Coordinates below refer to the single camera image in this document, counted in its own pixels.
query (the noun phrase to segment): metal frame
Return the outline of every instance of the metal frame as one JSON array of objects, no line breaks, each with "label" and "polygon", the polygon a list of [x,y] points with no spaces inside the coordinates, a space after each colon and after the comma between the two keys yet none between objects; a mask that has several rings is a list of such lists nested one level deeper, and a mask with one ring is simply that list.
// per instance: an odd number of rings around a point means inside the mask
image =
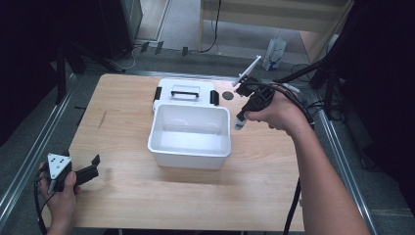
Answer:
[{"label": "metal frame", "polygon": [[6,224],[6,221],[9,218],[9,215],[12,212],[12,209],[14,208],[17,200],[19,199],[19,196],[21,195],[25,184],[27,183],[31,174],[35,170],[37,163],[42,157],[41,154],[45,149],[51,135],[53,134],[59,120],[61,119],[62,114],[64,113],[68,105],[75,84],[76,77],[74,74],[72,74],[69,77],[68,81],[68,94],[65,96],[61,104],[55,105],[55,108],[53,109],[51,115],[49,115],[45,125],[40,131],[40,134],[37,136],[30,151],[25,157],[18,173],[11,182],[6,193],[4,193],[3,198],[0,202],[0,232],[3,230],[3,227]]},{"label": "metal frame", "polygon": [[[215,80],[228,80],[232,81],[238,77],[233,76],[216,76],[216,75],[199,75],[199,74],[186,74],[186,73],[173,73],[173,72],[157,72],[157,71],[138,71],[133,73],[134,75],[146,75],[146,76],[164,76],[164,77],[175,77],[175,78],[187,78],[187,79],[215,79]],[[72,90],[76,84],[76,77],[72,74],[69,77],[69,92],[64,98],[62,104],[56,105],[51,115],[47,119],[45,125],[43,126],[40,134],[33,143],[29,153],[27,154],[25,160],[18,173],[16,174],[14,180],[10,184],[8,190],[4,194],[0,202],[0,231],[3,229],[13,207],[15,206],[20,194],[23,191],[25,184],[27,183],[30,175],[36,168],[36,164],[41,158],[41,154],[46,147],[53,131],[55,130],[63,112],[65,111],[68,102],[70,100]],[[313,92],[315,100],[321,100],[321,97],[316,92]],[[340,174],[345,182],[346,188],[350,193],[351,197],[356,202],[360,213],[363,218],[366,220],[367,225],[372,234],[378,234],[375,228],[375,225],[372,221],[369,210],[366,206],[363,196],[357,186],[356,180],[354,179],[353,173],[350,169],[350,166],[347,162],[345,152],[343,150],[342,144],[339,141],[336,128],[334,125],[327,119],[324,112],[319,112],[320,118],[323,123],[326,135],[329,139],[330,145],[332,147],[333,153],[335,155],[336,161],[339,165]]]},{"label": "metal frame", "polygon": [[[313,92],[313,94],[316,100],[322,100],[321,96],[318,93]],[[347,162],[346,154],[343,150],[342,143],[338,138],[336,128],[332,124],[332,122],[328,120],[328,118],[324,114],[324,111],[320,111],[319,116],[321,118],[324,130],[326,131],[326,135],[329,139],[330,145],[335,155],[337,164],[339,166],[340,174],[343,178],[345,186],[348,192],[350,193],[351,197],[356,202],[357,207],[359,208],[361,215],[366,221],[366,224],[368,225],[370,232],[373,235],[376,235],[378,234],[378,232],[376,231],[375,224],[373,223],[369,209],[366,206],[362,193],[359,187],[357,186],[353,173],[351,172],[351,168]]]}]

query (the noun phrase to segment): metal rail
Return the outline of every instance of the metal rail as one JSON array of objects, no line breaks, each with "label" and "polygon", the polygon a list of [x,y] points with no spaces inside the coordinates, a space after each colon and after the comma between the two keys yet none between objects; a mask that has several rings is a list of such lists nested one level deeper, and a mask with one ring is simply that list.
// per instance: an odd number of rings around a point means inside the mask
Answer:
[{"label": "metal rail", "polygon": [[11,182],[6,193],[3,195],[0,202],[0,232],[3,230],[3,227],[6,224],[6,221],[9,218],[9,215],[12,212],[19,196],[21,195],[25,184],[27,183],[33,171],[37,168],[37,163],[42,157],[41,154],[68,105],[75,84],[76,78],[75,75],[72,74],[69,77],[68,81],[69,89],[67,95],[64,97],[61,104],[56,105],[51,115],[49,115],[45,125],[43,126],[30,151],[25,157],[18,173],[15,175],[15,178]]}]

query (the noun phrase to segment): box lid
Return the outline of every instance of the box lid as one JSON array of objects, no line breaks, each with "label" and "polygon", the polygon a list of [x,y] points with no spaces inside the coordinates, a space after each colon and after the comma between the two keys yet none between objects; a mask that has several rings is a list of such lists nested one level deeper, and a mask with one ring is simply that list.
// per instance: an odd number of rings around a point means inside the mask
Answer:
[{"label": "box lid", "polygon": [[165,103],[217,106],[219,95],[212,82],[167,77],[159,82],[153,110]]}]

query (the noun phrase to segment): human hand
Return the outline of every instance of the human hand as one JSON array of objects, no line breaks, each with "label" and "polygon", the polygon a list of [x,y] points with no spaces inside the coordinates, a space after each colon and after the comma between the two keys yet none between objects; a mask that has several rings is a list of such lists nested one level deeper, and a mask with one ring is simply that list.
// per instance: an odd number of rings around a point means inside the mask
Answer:
[{"label": "human hand", "polygon": [[245,118],[265,121],[270,128],[285,130],[289,135],[296,133],[298,128],[309,126],[300,109],[280,92],[275,92],[268,107],[258,112],[247,111]]},{"label": "human hand", "polygon": [[[48,234],[70,234],[75,223],[76,196],[80,192],[80,188],[73,186],[76,183],[76,174],[71,171],[65,179],[65,187],[63,192],[56,192],[48,201],[47,206],[52,215],[52,223]],[[42,178],[40,191],[45,200],[52,195],[48,195],[49,183]]]}]

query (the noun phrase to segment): black curtain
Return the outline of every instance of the black curtain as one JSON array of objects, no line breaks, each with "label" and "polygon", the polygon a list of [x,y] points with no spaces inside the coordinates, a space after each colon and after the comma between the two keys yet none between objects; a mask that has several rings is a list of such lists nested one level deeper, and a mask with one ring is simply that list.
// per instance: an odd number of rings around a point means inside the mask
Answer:
[{"label": "black curtain", "polygon": [[360,0],[311,86],[339,84],[373,142],[364,153],[395,179],[415,212],[415,3]]}]

